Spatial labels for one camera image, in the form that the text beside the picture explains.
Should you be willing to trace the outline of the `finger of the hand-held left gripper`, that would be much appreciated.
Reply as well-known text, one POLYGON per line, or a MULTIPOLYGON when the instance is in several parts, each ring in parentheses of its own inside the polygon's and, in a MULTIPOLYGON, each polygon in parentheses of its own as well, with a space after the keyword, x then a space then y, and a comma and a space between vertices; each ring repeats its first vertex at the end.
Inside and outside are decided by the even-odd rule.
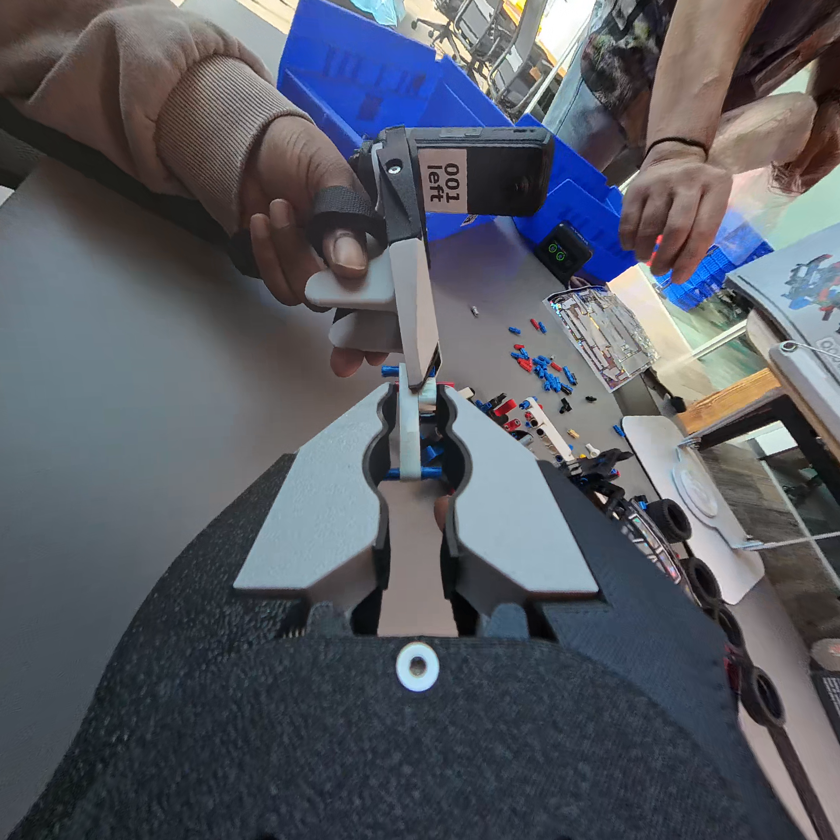
POLYGON ((421 238, 391 244, 392 279, 402 355, 411 390, 421 390, 437 369, 439 336, 427 252, 421 238))

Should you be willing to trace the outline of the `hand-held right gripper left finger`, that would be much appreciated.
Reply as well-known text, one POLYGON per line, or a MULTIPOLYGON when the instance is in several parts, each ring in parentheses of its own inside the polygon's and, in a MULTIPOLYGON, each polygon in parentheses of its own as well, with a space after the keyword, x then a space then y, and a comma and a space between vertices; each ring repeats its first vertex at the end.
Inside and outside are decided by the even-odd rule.
POLYGON ((397 389, 384 384, 301 446, 234 579, 237 593, 326 602, 354 632, 379 630, 389 585, 397 389))

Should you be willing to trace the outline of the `brick-built toy race car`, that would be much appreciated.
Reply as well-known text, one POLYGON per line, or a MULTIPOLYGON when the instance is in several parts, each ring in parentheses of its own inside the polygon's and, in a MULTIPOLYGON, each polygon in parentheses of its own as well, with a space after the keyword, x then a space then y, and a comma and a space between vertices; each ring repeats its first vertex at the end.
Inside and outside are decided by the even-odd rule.
MULTIPOLYGON (((677 545, 682 542, 667 543, 648 518, 646 507, 652 500, 643 495, 628 497, 625 490, 616 483, 620 475, 616 465, 630 459, 631 453, 613 448, 601 452, 598 458, 588 458, 584 453, 576 454, 551 424, 535 396, 526 398, 518 405, 523 411, 523 423, 517 418, 507 417, 505 411, 513 409, 514 402, 504 395, 499 395, 488 404, 476 402, 476 406, 519 443, 530 445, 540 440, 553 457, 554 466, 559 472, 578 487, 605 518, 615 521, 626 538, 681 587, 690 600, 697 603, 686 582, 683 565, 686 559, 681 559, 677 552, 677 545)), ((743 656, 736 656, 727 649, 727 645, 724 648, 723 667, 733 695, 739 697, 741 668, 749 664, 749 658, 746 649, 743 656)))

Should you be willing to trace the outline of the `white brick beam with pins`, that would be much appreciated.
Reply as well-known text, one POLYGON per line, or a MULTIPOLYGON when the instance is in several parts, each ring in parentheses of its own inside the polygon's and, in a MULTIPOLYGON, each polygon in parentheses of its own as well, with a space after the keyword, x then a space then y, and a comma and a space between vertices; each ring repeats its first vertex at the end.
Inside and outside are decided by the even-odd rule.
MULTIPOLYGON (((436 381, 433 374, 427 380, 429 378, 436 381)), ((442 480, 444 477, 443 468, 434 464, 444 453, 443 446, 426 444, 422 435, 423 422, 432 424, 432 429, 436 429, 437 407, 434 413, 420 414, 417 405, 419 391, 412 392, 407 389, 405 395, 400 394, 397 397, 399 465, 388 469, 384 480, 409 482, 442 480)))

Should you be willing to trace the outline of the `person's left forearm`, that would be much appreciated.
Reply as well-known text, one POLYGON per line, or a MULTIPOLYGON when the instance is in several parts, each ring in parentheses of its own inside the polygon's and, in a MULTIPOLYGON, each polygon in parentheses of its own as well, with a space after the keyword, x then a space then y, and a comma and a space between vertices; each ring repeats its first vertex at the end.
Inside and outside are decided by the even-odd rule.
POLYGON ((311 119, 236 37, 171 2, 1 3, 2 99, 229 234, 253 147, 311 119))

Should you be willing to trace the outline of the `grey desk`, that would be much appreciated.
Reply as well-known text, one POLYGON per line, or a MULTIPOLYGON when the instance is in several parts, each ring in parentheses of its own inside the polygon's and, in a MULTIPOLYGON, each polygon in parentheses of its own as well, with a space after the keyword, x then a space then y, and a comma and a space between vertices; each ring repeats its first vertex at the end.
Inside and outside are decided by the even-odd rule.
MULTIPOLYGON (((538 353, 573 366, 543 314, 558 284, 512 223, 434 244, 433 269, 444 371, 458 386, 481 399, 530 391, 508 327, 528 337, 531 317, 551 327, 538 353)), ((331 320, 281 306, 215 248, 53 161, 2 206, 2 838, 45 789, 177 555, 384 383, 378 366, 332 375, 331 320)), ((383 635, 455 635, 428 485, 383 488, 395 514, 383 635)), ((791 741, 838 834, 838 742, 805 648, 767 581, 733 612, 757 632, 753 661, 779 680, 791 741)))

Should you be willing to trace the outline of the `person's left hand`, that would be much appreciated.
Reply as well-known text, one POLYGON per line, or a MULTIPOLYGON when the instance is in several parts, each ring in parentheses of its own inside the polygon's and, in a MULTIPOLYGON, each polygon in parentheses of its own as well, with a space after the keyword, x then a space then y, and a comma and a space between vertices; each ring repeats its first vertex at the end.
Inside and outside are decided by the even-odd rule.
POLYGON ((368 268, 362 234, 336 228, 324 235, 323 257, 310 246, 305 226, 322 189, 361 190, 331 140, 306 119, 289 115, 269 123, 251 151, 240 183, 240 223, 248 225, 255 263, 267 289, 288 307, 306 305, 309 278, 324 267, 348 284, 368 268))

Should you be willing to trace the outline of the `blue storage bin white label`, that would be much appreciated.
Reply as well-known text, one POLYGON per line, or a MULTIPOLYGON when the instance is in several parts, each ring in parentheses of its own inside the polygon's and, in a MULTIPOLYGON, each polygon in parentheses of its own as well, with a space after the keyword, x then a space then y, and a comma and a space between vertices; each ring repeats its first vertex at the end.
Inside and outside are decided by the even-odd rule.
POLYGON ((298 3, 277 88, 346 157, 396 125, 511 125, 450 57, 331 2, 298 3))

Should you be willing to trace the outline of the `pile of blue red pins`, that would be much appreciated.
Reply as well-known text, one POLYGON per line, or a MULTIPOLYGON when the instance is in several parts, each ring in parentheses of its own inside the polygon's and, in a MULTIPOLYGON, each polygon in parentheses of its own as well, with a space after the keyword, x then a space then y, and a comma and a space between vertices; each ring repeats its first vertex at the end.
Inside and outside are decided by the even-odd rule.
POLYGON ((567 366, 557 364, 544 354, 530 354, 523 343, 515 343, 510 356, 523 370, 541 380, 543 390, 567 396, 573 394, 577 380, 567 366))

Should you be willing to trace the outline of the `white rounded tray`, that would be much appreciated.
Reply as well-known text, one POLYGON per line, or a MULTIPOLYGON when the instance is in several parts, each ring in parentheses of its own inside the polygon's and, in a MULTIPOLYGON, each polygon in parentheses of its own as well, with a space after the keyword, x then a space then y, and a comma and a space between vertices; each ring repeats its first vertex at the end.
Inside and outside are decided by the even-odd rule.
POLYGON ((623 431, 657 493, 685 512, 689 549, 714 575, 722 600, 739 604, 763 578, 763 562, 742 547, 749 536, 697 450, 662 416, 625 416, 623 431))

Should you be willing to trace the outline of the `black office chair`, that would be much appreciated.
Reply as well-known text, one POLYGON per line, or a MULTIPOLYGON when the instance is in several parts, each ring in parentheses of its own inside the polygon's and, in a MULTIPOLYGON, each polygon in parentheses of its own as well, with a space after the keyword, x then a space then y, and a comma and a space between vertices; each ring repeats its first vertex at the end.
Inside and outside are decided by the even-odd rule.
POLYGON ((556 59, 535 35, 528 38, 519 34, 503 51, 490 69, 487 95, 498 108, 516 121, 529 106, 540 86, 552 83, 556 59))
POLYGON ((440 20, 414 18, 411 30, 422 29, 436 49, 448 47, 461 69, 480 70, 504 50, 508 33, 501 22, 502 2, 434 1, 434 10, 440 20))

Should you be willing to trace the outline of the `teal plastic sheet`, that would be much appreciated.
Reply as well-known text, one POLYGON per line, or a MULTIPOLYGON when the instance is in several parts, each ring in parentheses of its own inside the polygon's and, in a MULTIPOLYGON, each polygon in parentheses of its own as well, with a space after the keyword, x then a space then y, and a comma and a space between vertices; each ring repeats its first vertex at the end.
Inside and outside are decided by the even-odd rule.
POLYGON ((398 26, 406 15, 404 1, 350 1, 350 4, 354 11, 389 28, 398 26))

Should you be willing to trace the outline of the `black wrist band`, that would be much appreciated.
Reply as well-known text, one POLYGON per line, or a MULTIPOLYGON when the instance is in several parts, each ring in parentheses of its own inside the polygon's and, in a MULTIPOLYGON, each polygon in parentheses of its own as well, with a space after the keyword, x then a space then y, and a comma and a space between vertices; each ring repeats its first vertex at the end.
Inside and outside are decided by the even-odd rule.
POLYGON ((709 158, 708 146, 696 139, 665 136, 652 142, 647 147, 644 162, 681 159, 686 156, 706 163, 709 158))

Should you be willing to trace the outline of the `stack of blue crates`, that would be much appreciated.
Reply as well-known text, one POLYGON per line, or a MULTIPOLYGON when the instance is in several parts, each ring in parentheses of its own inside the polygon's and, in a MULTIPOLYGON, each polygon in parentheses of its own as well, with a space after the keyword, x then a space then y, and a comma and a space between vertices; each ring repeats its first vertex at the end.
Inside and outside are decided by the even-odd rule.
POLYGON ((687 312, 720 292, 728 274, 735 269, 772 252, 773 248, 757 229, 740 212, 729 209, 712 246, 690 278, 675 284, 668 273, 654 278, 654 289, 687 312))

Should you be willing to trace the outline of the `toy car set box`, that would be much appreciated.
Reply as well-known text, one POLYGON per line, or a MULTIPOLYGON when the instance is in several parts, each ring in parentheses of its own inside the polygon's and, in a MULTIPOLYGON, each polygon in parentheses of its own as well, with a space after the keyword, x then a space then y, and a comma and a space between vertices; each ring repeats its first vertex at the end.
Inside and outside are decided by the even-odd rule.
POLYGON ((810 675, 816 694, 839 740, 839 638, 824 638, 810 651, 810 675))

